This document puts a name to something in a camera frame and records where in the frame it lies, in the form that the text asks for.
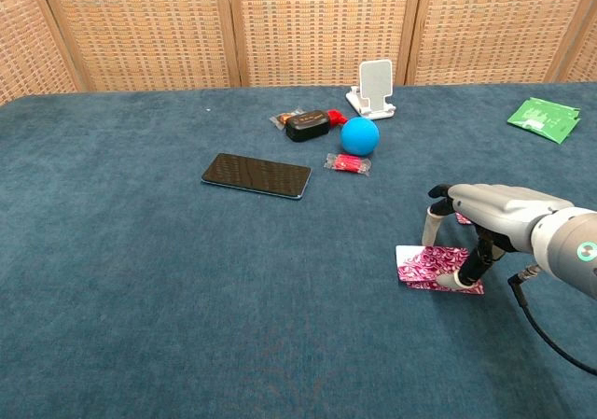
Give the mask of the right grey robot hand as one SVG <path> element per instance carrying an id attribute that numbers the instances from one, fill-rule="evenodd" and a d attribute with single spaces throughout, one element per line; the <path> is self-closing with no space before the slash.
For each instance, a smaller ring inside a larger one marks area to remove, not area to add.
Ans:
<path id="1" fill-rule="evenodd" d="M 443 219 L 460 214 L 475 227 L 477 245 L 465 263 L 450 274 L 437 277 L 439 286 L 465 290 L 506 253 L 531 253 L 532 235 L 539 222 L 571 214 L 573 203 L 543 192 L 499 184 L 438 184 L 428 191 L 435 200 L 426 210 L 422 245 L 435 244 Z"/>

